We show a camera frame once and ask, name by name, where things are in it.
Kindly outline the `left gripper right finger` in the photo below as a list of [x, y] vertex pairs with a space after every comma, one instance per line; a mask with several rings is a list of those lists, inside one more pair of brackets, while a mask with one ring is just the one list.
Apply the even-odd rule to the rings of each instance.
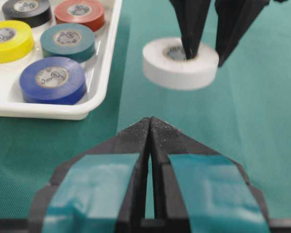
[[267, 233], [263, 194], [243, 167], [150, 119], [154, 213], [168, 232]]

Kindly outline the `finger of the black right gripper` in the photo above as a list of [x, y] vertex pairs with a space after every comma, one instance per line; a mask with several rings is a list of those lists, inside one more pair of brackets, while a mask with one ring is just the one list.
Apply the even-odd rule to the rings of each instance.
[[268, 4], [268, 0], [217, 0], [215, 2], [218, 15], [215, 50], [219, 55], [219, 67], [234, 51], [242, 36]]
[[210, 0], [170, 0], [177, 16], [186, 59], [196, 57]]

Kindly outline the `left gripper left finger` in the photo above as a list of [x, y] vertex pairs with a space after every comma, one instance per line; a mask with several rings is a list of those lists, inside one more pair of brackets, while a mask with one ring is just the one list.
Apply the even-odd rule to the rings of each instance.
[[29, 217], [31, 233], [136, 233], [145, 216], [150, 119], [56, 167]]

